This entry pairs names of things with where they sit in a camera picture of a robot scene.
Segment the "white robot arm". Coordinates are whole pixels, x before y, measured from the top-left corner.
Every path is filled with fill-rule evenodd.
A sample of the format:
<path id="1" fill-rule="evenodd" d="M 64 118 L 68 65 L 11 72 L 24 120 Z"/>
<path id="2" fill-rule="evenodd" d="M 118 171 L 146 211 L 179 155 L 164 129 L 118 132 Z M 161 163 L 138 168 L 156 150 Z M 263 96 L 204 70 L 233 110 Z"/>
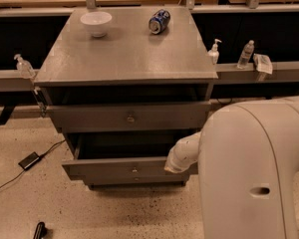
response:
<path id="1" fill-rule="evenodd" d="M 196 163 L 204 239 L 298 239 L 299 96 L 226 106 L 171 148 L 164 169 Z"/>

